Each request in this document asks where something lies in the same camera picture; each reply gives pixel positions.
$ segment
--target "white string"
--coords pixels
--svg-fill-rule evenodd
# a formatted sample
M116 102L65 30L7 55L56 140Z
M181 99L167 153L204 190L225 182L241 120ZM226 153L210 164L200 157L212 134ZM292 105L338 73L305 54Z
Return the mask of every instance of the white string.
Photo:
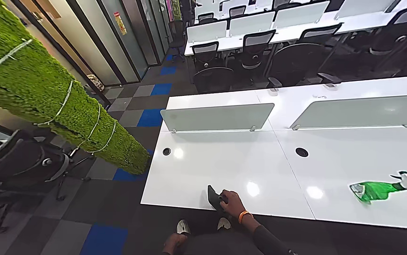
M95 125L93 126L93 129L92 129L92 131L90 132L90 135L87 137L87 140L82 141L82 142L77 146L78 148L81 147L81 145L82 145L85 141L90 141L89 138L90 138L90 136L93 134L93 131L94 131L95 128L97 127L98 121L100 120L100 112L101 112L101 105L98 104L98 119L97 119L97 123L95 123Z
M97 150L97 151L88 152L88 153L91 153L91 154L93 155L94 153L97 153L97 152L99 152L99 151L102 151L104 148L106 148L106 146L109 144L109 142L110 142L110 140L111 140L111 138L112 138L112 135L113 135L114 132L116 131L116 124L117 124L117 121L114 120L114 129L112 130L112 134L110 134L109 140L107 140L106 145L105 145L103 148L101 148L101 149L99 149L99 150Z
M4 61L6 61L8 58L11 58L13 60L16 60L14 57L12 57L11 55L13 55L15 52L17 52L18 50L22 49L24 46L26 46L27 44L31 43L32 39L25 41L24 43L21 43L20 45L14 47L12 50L10 50L10 52L8 52L7 55L3 56L2 59L0 59L0 64L2 64Z
M65 97L65 101L61 104L62 107L60 107L60 109L59 109L59 111L57 112L57 114L56 114L50 121L47 121L47 122L44 122L44 123L34 123L34 125L50 124L50 123L54 120L54 118L56 118L56 117L60 114L60 112L62 111L62 109L63 109L64 106L65 106L65 103L67 102L68 98L70 97L71 88L73 87L73 81L74 81L74 80L71 80L70 87L68 88L67 96Z

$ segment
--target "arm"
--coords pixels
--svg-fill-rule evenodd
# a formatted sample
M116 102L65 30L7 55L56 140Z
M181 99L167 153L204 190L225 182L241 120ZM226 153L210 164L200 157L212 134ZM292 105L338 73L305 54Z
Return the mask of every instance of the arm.
M238 220L240 214L246 209L241 202L240 197L234 191L222 192L229 200L229 203L226 204L224 201L221 201L221 206L228 214ZM245 214L241 218L241 224L243 224L252 234L254 243L257 248L264 255L288 255L294 254L290 249L277 239L271 232L268 231L264 226L262 226L251 214Z
M187 238L188 237L185 235L173 233L167 238L166 242L164 243L164 248L161 255L173 255L175 249L182 243L184 243Z

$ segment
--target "foot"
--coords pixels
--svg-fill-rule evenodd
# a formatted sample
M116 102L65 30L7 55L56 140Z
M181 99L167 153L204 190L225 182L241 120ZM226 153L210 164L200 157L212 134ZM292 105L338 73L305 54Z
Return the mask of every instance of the foot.
M218 223L218 230L220 228L224 227L225 229L230 229L231 228L231 224L230 221L224 217L219 219L219 223Z
M181 220L178 225L177 225L177 233L178 234L184 234L184 233L188 233L189 235L191 235L191 230L189 229L188 223L186 222L186 220Z

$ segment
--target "person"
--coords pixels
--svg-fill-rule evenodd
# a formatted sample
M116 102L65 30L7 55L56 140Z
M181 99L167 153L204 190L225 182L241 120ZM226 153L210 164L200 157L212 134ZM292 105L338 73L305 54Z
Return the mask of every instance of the person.
M228 203L221 201L222 208L245 226L252 238L230 231L231 224L226 218L219 220L216 234L189 238L189 227L185 220L181 220L177 233L170 235L164 243L162 255L178 255L178 248L183 248L184 255L297 255L246 211L236 192L223 190L222 193L228 198Z
M186 26L186 23L189 23L189 26L194 26L194 16L193 9L195 6L201 6L196 3L196 0L180 0L181 3L181 15L183 17L183 25Z

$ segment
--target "green bottle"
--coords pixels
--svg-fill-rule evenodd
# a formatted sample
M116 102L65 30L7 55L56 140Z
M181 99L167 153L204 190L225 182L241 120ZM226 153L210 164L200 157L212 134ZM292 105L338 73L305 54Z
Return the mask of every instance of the green bottle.
M399 171L399 175L391 175L400 179L399 183L362 182L351 184L350 189L359 200L367 204L374 200L386 200L389 198L389 193L407 190L407 172Z

